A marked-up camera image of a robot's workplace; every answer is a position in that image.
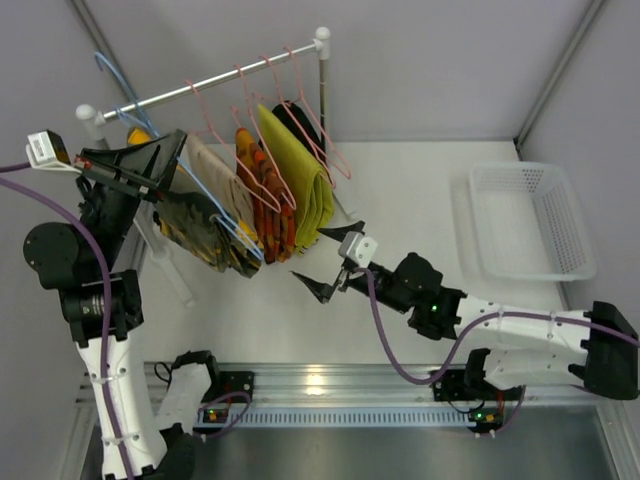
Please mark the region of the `green yellow camouflage trousers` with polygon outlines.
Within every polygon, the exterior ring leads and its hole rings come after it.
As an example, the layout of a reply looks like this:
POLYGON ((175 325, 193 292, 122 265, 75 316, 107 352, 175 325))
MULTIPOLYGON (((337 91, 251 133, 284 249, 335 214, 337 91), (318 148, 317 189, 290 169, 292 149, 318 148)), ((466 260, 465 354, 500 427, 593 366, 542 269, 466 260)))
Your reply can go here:
POLYGON ((162 235, 210 268, 251 278, 261 268, 263 245, 243 222, 227 212, 192 172, 186 142, 169 192, 155 204, 162 235))

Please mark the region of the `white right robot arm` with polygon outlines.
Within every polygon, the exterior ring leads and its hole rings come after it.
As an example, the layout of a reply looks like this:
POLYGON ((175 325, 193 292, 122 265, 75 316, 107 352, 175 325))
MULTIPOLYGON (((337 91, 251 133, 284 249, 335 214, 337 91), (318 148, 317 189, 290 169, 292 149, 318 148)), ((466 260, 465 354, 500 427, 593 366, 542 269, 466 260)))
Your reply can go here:
POLYGON ((638 399, 639 335, 613 304, 596 301, 587 310, 554 311, 478 298, 445 286, 442 273, 416 252, 392 270, 375 263, 378 244, 364 226, 321 229, 339 244, 342 263, 333 282, 296 277, 322 304, 348 290, 368 297, 385 355, 408 382, 441 381, 467 346, 463 382, 470 389, 568 385, 612 400, 638 399), (400 365, 382 325, 381 306, 407 315, 408 326, 424 338, 452 341, 439 370, 416 377, 400 365))

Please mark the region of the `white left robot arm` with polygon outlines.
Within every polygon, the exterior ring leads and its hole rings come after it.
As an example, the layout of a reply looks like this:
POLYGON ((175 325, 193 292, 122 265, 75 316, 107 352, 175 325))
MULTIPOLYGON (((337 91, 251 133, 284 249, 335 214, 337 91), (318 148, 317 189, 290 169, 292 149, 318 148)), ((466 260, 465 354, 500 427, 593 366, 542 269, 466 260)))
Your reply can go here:
POLYGON ((23 253, 41 286, 58 293, 90 377, 106 479, 191 478, 193 427, 218 377, 210 352, 182 354, 160 408, 153 408, 141 357, 138 275, 113 269, 140 204, 168 191, 185 141, 178 130, 123 149, 85 149, 74 158, 50 130, 27 140, 30 165, 73 173, 83 198, 78 214, 34 227, 23 253))

